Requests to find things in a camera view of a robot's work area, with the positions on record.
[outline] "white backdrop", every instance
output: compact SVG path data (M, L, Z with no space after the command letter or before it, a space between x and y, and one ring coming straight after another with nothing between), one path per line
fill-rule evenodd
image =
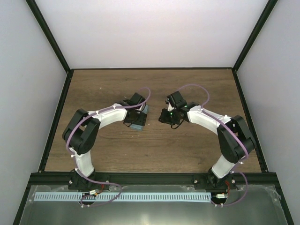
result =
M267 0L36 0L71 68L232 67Z
M300 224L300 1L278 1L238 70L269 170Z
M11 225L38 171L66 72L26 1L1 0L0 27L0 224Z

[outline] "black metal frame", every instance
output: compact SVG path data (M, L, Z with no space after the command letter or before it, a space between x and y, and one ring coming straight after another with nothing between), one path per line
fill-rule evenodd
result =
M206 175L206 173L96 173L96 177L109 177L110 182L119 183L122 186L127 185L195 185L194 180L198 176ZM232 174L232 179L235 180L235 184L244 184L244 178L240 174ZM245 173L248 183L252 185L274 185L277 193L281 196L281 206L284 210L286 220L289 225L293 225L293 220L289 209L287 207L285 198L283 196L281 186L277 179L277 175L274 172L268 173ZM37 172L32 173L26 187L24 196L22 198L19 210L15 217L14 225L20 223L24 206L27 202L28 194L31 186L33 185L69 185L70 173L69 172Z
M240 96L240 100L246 115L246 120L248 122L248 126L257 142L256 154L259 160L259 164L261 167L262 173L246 173L247 180L249 184L258 184L258 185L274 185L278 194L281 195L281 205L285 212L285 217L288 224L293 225L293 220L289 209L287 207L284 195L282 193L279 181L277 176L273 172L269 172L267 168L266 161L263 157L263 152L261 146L259 144L259 140L257 138L257 134L255 131L255 127L251 120L251 116L249 113L249 109L247 107L247 103L245 97L243 95L242 88L240 86L240 82L237 76L237 71L240 68L243 60L245 59L247 53L249 52L252 44L254 43L255 39L257 38L260 30L262 29L263 25L265 24L267 18L269 17L272 9L274 8L276 2L278 0L269 0L265 9L263 10L258 22L256 23L248 41L246 42L240 56L238 57L234 67L193 67L193 68L117 68L117 69L230 69L232 70L234 80L236 82L236 86L238 89L238 93ZM60 119L60 115L66 100L66 96L68 93L68 89L71 83L71 79L74 73L74 69L70 69L68 66L57 42L54 39L45 19L43 18L42 13L40 12L36 2L34 0L26 0L28 6L32 10L37 22L39 23L41 29L43 30L45 36L47 37L50 45L52 46L55 54L57 55L58 59L60 60L62 66L66 71L66 80L65 84L60 96L60 100L56 109L56 113L54 116L54 120L51 126L51 130L49 133L49 137L46 143L46 147L44 150L44 154L39 166L38 173L32 173L26 187L24 196L22 198L22 202L20 204L19 210L15 217L14 225L19 224L21 220L21 216L23 213L24 206L27 201L27 197L30 191L30 187L32 185L68 185L70 180L70 173L69 172L45 172L45 165L48 160L49 152L53 143L54 135L57 129L57 125ZM194 185L195 188L201 188L194 183L196 177L206 175L206 173L96 173L96 179L101 180L102 177L109 177L110 182L119 183L121 185ZM239 174L231 175L235 180L236 184L243 184L244 179Z

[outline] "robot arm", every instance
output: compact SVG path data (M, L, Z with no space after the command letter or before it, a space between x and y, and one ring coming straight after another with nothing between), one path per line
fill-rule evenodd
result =
M117 121L130 123L132 129L141 130L145 125L148 106L143 104L138 108L120 108L120 106L137 105L145 100L141 95L135 93L129 100L120 101L103 112L85 111L79 109L71 119L67 128L63 132L63 139L67 142L72 130L86 116L95 114L82 125L84 130L77 129L71 138L69 149L73 152L76 164L80 172L89 177L94 172L91 162L90 150L95 143L98 130Z
M179 91L169 95L166 103L168 104L168 109L162 110L158 119L160 122L173 126L175 124L180 125L185 120L203 126L218 135L222 155L209 170L209 173L212 174L212 177L210 177L211 183L217 183L219 179L224 178L238 161L245 156L245 152L232 135L218 121L207 114L226 124L237 135L248 153L256 146L255 140L241 116L233 118L227 115L223 116L203 109L197 103L192 102L188 104Z

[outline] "wooden tabletop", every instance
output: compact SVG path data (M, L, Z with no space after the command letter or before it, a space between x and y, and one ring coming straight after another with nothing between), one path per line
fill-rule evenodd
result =
M98 172L207 172L221 155L218 137L184 122L178 129L158 121L166 96L196 83L210 93L205 108L222 115L244 116L231 70L76 70L46 164L46 171L70 171L74 162L65 149L62 132L75 111L94 111L130 98L140 87L151 89L149 113L142 132L116 122L99 130L91 150ZM187 102L202 103L207 96L197 87L180 91ZM146 90L140 92L147 97ZM260 172L255 151L241 165L243 172Z

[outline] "white cable tray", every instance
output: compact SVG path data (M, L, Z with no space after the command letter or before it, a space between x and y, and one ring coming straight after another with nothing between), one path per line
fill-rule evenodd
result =
M103 192L95 197L88 196L83 202L106 202L118 193ZM82 192L36 192L36 202L77 202L82 198ZM209 203L211 193L122 193L114 202L194 202Z

